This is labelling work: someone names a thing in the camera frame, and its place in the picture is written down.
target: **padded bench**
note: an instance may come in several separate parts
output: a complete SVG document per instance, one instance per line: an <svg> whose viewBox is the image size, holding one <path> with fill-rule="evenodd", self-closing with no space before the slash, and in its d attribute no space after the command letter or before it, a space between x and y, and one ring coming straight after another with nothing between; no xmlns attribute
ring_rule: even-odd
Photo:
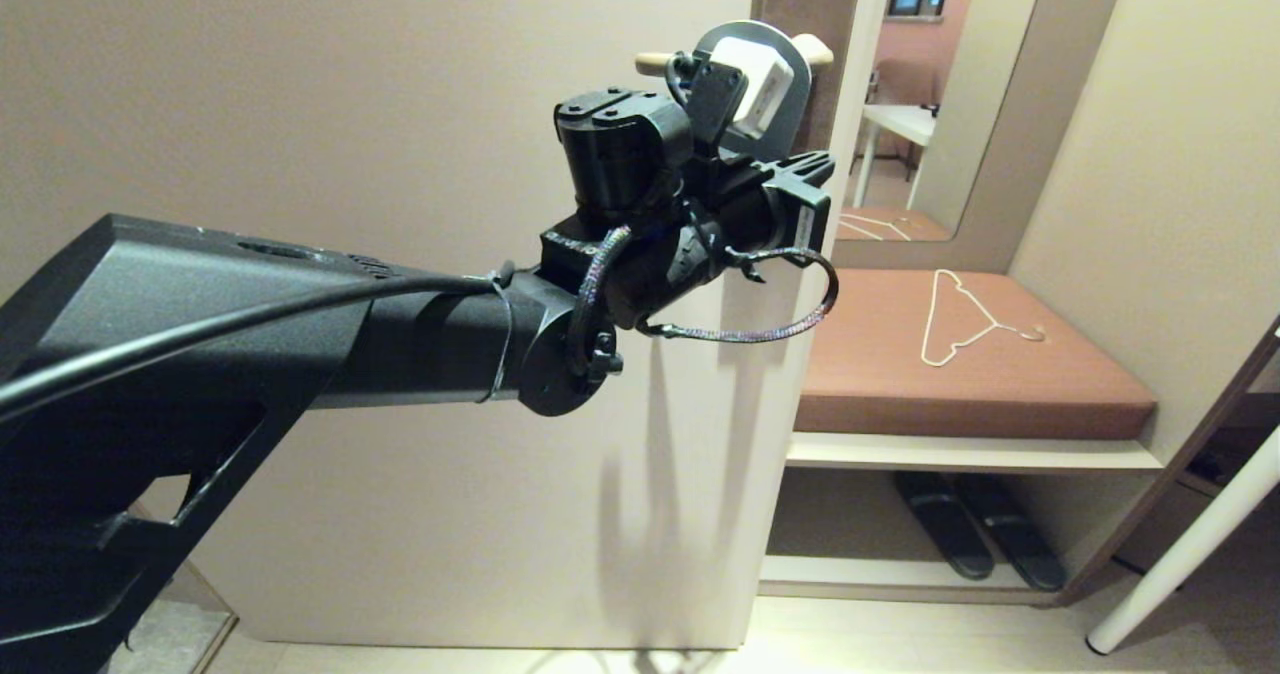
<svg viewBox="0 0 1280 674"><path fill-rule="evenodd" d="M1055 440L1142 434L1156 405L1147 386L1014 279L957 274L1001 324L1042 327L1046 340L996 329L945 367L929 367L920 341L932 270L841 269L840 301L815 329L796 431ZM951 341L987 324L950 278L938 278L929 358L945 358Z"/></svg>

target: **mirror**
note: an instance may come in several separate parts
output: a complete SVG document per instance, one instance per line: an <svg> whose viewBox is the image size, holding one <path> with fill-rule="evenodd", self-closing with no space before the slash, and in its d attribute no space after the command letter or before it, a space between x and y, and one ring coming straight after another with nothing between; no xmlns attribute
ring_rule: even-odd
<svg viewBox="0 0 1280 674"><path fill-rule="evenodd" d="M837 248L955 237L1036 1L888 0Z"/></svg>

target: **desk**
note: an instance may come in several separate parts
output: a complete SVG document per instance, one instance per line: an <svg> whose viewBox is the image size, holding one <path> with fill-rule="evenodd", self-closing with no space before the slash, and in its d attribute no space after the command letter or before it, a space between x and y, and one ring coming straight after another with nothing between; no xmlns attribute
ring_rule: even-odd
<svg viewBox="0 0 1280 674"><path fill-rule="evenodd" d="M870 124L867 130L867 150L863 155L863 171L858 174L858 188L854 191L852 206L860 208L867 200L867 183L872 176L872 165L876 162L876 147L879 143L882 130L891 130L896 136L905 137L927 150L929 139L933 138L933 127L937 119L928 109L919 109L914 105L900 104L868 104L863 106L863 118ZM924 164L924 155L920 155L920 164ZM906 208L915 203L915 187L920 184L920 169L915 170L915 180L911 183L911 196L906 200Z"/></svg>

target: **white table leg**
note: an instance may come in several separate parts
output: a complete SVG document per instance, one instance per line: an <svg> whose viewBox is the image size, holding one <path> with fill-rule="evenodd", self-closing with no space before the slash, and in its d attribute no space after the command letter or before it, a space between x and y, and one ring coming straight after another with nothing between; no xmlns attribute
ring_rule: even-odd
<svg viewBox="0 0 1280 674"><path fill-rule="evenodd" d="M860 208L863 201L867 200L867 185L872 178L872 165L876 162L876 150L879 146L879 124L868 121L867 125L867 150L863 151L863 171L858 173L858 188L854 191L854 208Z"/></svg>
<svg viewBox="0 0 1280 674"><path fill-rule="evenodd" d="M1245 515L1280 483L1280 427L1244 469L1203 510L1190 528L1147 572L1129 596L1084 638L1089 648L1110 654L1196 570Z"/></svg>
<svg viewBox="0 0 1280 674"><path fill-rule="evenodd" d="M915 178L911 179L911 193L906 197L906 208L914 208L915 206L915 191L920 187L920 174L924 173L924 152L925 147L920 147L920 162L915 166Z"/></svg>

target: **white wire hanger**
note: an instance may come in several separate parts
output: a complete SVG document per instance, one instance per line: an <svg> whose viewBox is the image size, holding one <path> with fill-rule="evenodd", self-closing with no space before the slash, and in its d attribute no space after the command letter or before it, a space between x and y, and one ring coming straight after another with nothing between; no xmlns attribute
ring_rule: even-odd
<svg viewBox="0 0 1280 674"><path fill-rule="evenodd" d="M934 311L937 311L938 306L938 278L941 278L942 274L946 274L946 276L951 278L951 281L956 283L956 292L968 295L969 301L972 301L973 304L977 306L978 311L982 311L983 317L987 317L988 324L987 327L982 329L982 331L979 331L977 335L966 338L966 340L964 341L951 341L950 354L942 358L942 361L933 361L929 359L928 356L929 335L933 333L933 313ZM964 281L960 281L960 276L956 276L956 272L952 272L951 269L936 269L933 271L933 295L929 297L929 318L927 320L927 322L924 322L924 341L920 341L920 361L924 361L924 363L928 364L929 367L943 367L943 364L947 364L947 361L955 359L957 352L964 349L964 347L972 345L972 343L978 341L980 340L980 338L989 335L989 333L996 331L996 329L1004 329L1004 331L1006 333L1015 333L1015 335L1019 335L1020 338L1024 338L1024 340L1028 341L1044 340L1044 330L1042 327L1034 327L1034 331L1024 333L1019 327L1010 327L1009 324L998 322L996 317L992 317L991 311L987 311L986 306L983 306L982 302L978 301L978 297L973 295L973 292L969 292L966 290L966 288L964 288Z"/></svg>
<svg viewBox="0 0 1280 674"><path fill-rule="evenodd" d="M840 226L846 226L846 228L854 229L854 231L861 233L861 235L872 237L873 240L884 240L884 238L877 235L877 233L868 231L864 228L856 226L856 224L846 223L845 219L855 220L855 223L879 224L879 226L887 226L890 229L893 229L893 231L897 233L897 237L901 237L902 240L911 240L911 238L908 235L908 233L905 233L905 231L902 231L902 229L897 228L897 224L895 224L895 223L884 223L884 220L881 220L881 219L859 217L858 214L841 214L840 215ZM909 223L910 219L908 219L908 217L899 217L897 220L900 223Z"/></svg>

